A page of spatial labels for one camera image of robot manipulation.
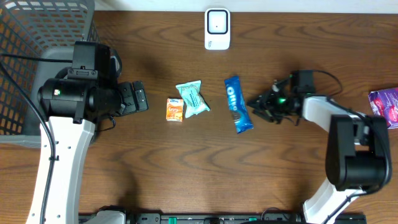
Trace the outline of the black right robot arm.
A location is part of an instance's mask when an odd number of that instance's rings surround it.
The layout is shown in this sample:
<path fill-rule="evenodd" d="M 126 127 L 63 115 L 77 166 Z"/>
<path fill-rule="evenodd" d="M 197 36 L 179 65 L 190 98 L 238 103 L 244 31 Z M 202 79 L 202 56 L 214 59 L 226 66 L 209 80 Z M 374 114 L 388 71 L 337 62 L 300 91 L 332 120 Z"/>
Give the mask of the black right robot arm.
<path fill-rule="evenodd" d="M 382 190 L 392 177 L 386 120 L 339 105 L 317 93 L 316 70 L 294 70 L 289 77 L 247 103 L 262 119 L 280 124 L 296 116 L 328 133 L 326 179 L 304 201 L 303 223 L 334 223 L 353 201 Z"/>

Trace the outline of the orange snack packet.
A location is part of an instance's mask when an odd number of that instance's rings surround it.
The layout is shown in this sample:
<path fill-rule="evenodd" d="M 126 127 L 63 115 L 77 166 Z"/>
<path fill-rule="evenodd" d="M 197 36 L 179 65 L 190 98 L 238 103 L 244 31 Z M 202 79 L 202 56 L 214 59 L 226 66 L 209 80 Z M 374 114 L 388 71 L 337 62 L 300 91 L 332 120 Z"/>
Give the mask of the orange snack packet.
<path fill-rule="evenodd" d="M 166 108 L 166 120 L 167 121 L 183 121 L 183 107 L 184 101 L 182 99 L 168 98 Z"/>

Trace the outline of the blue oreo cookie pack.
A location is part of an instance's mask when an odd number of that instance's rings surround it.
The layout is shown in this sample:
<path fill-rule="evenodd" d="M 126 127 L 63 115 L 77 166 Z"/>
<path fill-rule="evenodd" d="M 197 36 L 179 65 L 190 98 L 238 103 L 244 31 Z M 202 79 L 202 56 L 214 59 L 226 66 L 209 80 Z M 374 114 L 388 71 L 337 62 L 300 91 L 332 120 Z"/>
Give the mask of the blue oreo cookie pack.
<path fill-rule="evenodd" d="M 253 129 L 253 123 L 249 117 L 243 97 L 241 84 L 238 76 L 233 76 L 224 81 L 226 95 L 228 99 L 228 108 L 233 117 L 233 121 L 238 134 Z"/>

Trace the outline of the red purple liner packet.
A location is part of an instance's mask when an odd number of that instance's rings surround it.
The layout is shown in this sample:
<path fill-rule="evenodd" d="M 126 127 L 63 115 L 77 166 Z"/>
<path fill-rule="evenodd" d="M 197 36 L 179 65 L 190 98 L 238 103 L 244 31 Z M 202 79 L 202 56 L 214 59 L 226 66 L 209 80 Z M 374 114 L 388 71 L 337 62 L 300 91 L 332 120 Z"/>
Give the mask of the red purple liner packet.
<path fill-rule="evenodd" d="M 373 113 L 385 117 L 389 129 L 397 129 L 397 88 L 371 91 L 368 99 Z"/>

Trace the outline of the mint green wipes packet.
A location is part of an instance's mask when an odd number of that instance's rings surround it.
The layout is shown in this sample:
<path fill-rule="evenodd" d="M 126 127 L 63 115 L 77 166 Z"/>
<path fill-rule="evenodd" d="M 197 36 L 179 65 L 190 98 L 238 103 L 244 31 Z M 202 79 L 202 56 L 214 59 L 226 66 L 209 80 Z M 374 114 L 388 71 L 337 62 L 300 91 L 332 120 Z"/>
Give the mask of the mint green wipes packet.
<path fill-rule="evenodd" d="M 200 94 L 201 80 L 176 85 L 176 89 L 187 105 L 185 117 L 189 118 L 204 111 L 210 111 L 210 107 Z"/>

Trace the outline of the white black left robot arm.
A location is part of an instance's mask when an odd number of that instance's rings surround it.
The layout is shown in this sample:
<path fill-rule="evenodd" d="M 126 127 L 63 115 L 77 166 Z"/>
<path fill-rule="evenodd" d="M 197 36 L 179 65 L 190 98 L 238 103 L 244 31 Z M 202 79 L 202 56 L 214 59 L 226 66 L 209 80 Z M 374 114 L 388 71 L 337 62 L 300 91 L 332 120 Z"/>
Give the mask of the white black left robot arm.
<path fill-rule="evenodd" d="M 116 50 L 77 41 L 70 66 L 38 89 L 41 150 L 28 223 L 78 223 L 87 150 L 103 119 L 149 108 L 141 81 L 118 83 Z"/>

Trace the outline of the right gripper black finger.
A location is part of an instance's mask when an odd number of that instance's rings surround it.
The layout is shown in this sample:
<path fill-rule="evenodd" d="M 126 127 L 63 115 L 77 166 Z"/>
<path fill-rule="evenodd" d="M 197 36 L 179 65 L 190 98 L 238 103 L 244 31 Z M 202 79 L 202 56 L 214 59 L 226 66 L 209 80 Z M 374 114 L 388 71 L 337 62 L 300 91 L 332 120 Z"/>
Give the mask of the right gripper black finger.
<path fill-rule="evenodd" d="M 253 113 L 267 122 L 274 122 L 273 115 L 268 110 L 253 110 Z"/>
<path fill-rule="evenodd" d="M 263 108 L 265 107 L 267 101 L 269 99 L 269 95 L 267 93 L 263 93 L 259 96 L 254 97 L 253 99 L 247 102 L 247 105 L 252 108 Z"/>

